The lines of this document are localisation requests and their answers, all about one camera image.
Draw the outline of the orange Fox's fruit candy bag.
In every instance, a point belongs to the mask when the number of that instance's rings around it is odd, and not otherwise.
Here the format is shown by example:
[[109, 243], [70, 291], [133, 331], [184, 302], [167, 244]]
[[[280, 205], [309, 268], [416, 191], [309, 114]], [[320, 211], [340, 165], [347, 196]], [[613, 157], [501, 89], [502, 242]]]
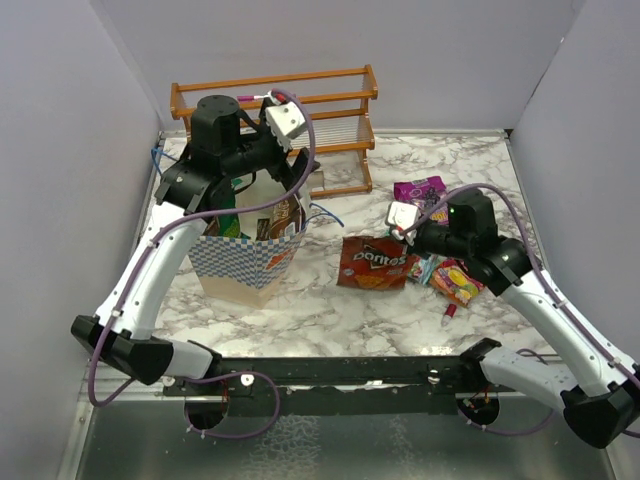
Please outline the orange Fox's fruit candy bag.
[[467, 308], [485, 286], [469, 277], [454, 259], [445, 259], [434, 269], [429, 283], [452, 303]]

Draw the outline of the blue checkered paper bag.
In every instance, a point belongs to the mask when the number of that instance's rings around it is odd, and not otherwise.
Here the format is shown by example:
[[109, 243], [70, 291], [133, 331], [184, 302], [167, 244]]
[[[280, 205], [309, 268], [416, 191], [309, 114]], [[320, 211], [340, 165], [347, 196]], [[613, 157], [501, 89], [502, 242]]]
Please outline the blue checkered paper bag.
[[338, 217], [309, 200], [306, 190], [300, 199], [306, 223], [295, 236], [258, 241], [256, 224], [273, 210], [239, 215], [241, 231], [248, 239], [200, 236], [188, 251], [188, 259], [204, 293], [215, 299], [262, 308], [275, 291], [293, 260], [312, 219]]

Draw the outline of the red Doritos chips bag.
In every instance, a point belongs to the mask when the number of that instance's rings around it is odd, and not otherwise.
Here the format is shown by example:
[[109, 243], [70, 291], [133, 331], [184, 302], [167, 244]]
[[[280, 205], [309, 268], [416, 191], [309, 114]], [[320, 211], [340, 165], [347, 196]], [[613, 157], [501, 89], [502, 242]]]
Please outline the red Doritos chips bag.
[[364, 290], [402, 290], [418, 260], [408, 246], [391, 236], [342, 239], [337, 285]]

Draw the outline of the brown kettle chips bag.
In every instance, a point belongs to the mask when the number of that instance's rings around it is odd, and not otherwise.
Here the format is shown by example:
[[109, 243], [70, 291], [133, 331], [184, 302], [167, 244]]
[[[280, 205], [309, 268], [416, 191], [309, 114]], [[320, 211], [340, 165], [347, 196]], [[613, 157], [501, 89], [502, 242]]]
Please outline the brown kettle chips bag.
[[295, 236], [306, 223], [306, 210], [301, 200], [293, 195], [273, 207], [268, 218], [259, 218], [256, 224], [258, 241]]

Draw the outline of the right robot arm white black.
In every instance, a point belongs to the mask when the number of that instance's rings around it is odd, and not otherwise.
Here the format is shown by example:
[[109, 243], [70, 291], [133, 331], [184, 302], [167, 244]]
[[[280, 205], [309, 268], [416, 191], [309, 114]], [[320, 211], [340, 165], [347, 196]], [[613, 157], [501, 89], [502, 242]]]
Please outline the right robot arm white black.
[[526, 358], [484, 339], [464, 352], [461, 383], [481, 391], [500, 385], [561, 413], [588, 445], [602, 449], [639, 418], [639, 363], [607, 339], [553, 282], [528, 238], [499, 234], [485, 184], [460, 187], [440, 200], [448, 222], [404, 207], [400, 238], [418, 253], [459, 260], [467, 274], [520, 313], [563, 360]]

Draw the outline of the green Real chips bag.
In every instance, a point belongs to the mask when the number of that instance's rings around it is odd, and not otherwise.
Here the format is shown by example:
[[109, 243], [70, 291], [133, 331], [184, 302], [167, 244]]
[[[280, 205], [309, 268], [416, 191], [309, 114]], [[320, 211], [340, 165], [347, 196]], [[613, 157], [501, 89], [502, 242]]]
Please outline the green Real chips bag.
[[241, 231], [238, 214], [225, 214], [213, 217], [203, 233], [206, 237], [227, 237], [248, 239]]

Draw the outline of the teal Fox's mint candy bag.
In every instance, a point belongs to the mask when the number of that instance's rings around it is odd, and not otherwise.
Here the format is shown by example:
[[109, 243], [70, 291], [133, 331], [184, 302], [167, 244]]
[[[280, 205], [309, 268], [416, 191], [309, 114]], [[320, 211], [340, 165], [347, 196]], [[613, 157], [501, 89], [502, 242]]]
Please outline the teal Fox's mint candy bag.
[[413, 266], [409, 270], [407, 278], [419, 285], [426, 286], [435, 269], [445, 260], [439, 255], [429, 255], [427, 257], [417, 257]]

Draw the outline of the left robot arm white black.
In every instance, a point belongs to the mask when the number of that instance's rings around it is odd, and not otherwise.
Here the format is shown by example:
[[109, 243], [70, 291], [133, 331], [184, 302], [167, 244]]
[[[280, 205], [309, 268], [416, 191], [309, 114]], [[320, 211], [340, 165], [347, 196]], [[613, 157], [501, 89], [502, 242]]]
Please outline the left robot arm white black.
[[[161, 176], [149, 225], [108, 298], [92, 315], [79, 315], [72, 336], [90, 353], [90, 374], [104, 362], [130, 380], [151, 385], [183, 377], [206, 395], [220, 385], [213, 351], [192, 342], [154, 337], [159, 308], [183, 259], [212, 220], [261, 211], [295, 196], [311, 173], [316, 138], [309, 112], [295, 95], [274, 89], [262, 99], [259, 121], [239, 101], [209, 95], [191, 115], [180, 159]], [[231, 207], [233, 180], [265, 171], [283, 193], [251, 207]]]

